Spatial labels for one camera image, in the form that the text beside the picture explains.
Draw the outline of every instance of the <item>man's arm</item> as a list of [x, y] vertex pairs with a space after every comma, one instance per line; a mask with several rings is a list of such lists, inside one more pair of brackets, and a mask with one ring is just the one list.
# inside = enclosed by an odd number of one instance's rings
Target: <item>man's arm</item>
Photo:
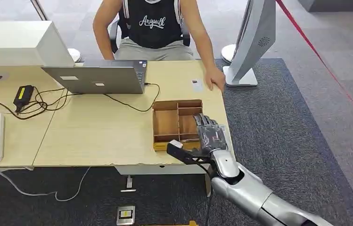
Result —
[[186, 25], [196, 43], [197, 51], [206, 70], [205, 82], [211, 90], [213, 89], [212, 83], [215, 83], [219, 89], [223, 90], [225, 75], [215, 65], [213, 46], [201, 20], [197, 0], [180, 0], [180, 3]]
[[107, 29], [118, 14], [121, 6], [122, 0], [103, 0], [93, 20], [93, 31], [96, 36], [96, 42], [106, 60], [114, 60]]

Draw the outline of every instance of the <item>robotic arm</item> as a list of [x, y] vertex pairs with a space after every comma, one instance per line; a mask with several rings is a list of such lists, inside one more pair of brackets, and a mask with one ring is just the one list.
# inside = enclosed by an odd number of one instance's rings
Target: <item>robotic arm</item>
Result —
[[214, 169], [214, 191], [264, 226], [332, 226], [323, 218], [303, 211], [276, 196], [262, 180], [236, 162], [228, 151], [223, 130], [203, 114], [195, 115], [200, 150], [186, 151], [172, 141], [167, 153], [185, 164], [209, 163]]

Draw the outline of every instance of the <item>laptop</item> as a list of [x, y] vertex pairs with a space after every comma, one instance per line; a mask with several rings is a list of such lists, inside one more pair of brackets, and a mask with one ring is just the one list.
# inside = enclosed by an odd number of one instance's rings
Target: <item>laptop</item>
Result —
[[147, 60], [87, 60], [83, 66], [42, 69], [71, 93], [142, 94]]

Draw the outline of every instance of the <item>paper on desk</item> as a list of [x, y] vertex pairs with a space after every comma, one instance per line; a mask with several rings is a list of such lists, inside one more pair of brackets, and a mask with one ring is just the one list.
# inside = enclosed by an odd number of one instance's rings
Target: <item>paper on desk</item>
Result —
[[191, 81], [191, 84], [192, 84], [193, 90], [195, 92], [202, 92], [204, 90], [203, 83], [202, 83], [202, 81], [200, 79], [193, 79]]

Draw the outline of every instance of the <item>black power adapter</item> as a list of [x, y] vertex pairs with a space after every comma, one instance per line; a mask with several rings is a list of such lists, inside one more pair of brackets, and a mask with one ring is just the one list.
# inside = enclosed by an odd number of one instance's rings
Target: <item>black power adapter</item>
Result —
[[31, 85], [19, 87], [13, 102], [16, 106], [16, 113], [20, 113], [22, 108], [29, 104], [29, 102], [31, 101], [32, 93], [33, 86]]

